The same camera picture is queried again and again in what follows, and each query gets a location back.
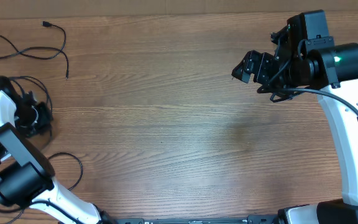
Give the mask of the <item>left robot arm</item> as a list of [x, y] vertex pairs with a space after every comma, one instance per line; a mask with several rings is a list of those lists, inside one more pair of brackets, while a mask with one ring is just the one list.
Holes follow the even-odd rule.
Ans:
[[60, 223], [115, 223], [55, 177], [50, 159], [29, 139], [52, 133], [52, 101], [38, 101], [14, 77], [0, 76], [0, 213], [31, 208]]

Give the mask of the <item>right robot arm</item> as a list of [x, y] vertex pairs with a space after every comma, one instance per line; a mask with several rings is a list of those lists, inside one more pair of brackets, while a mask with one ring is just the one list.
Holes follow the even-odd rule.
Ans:
[[259, 84], [274, 103], [303, 93], [317, 96], [339, 161], [342, 197], [280, 209], [262, 223], [358, 223], [358, 44], [336, 45], [325, 12], [302, 12], [270, 35], [274, 54], [251, 50], [233, 69], [242, 82]]

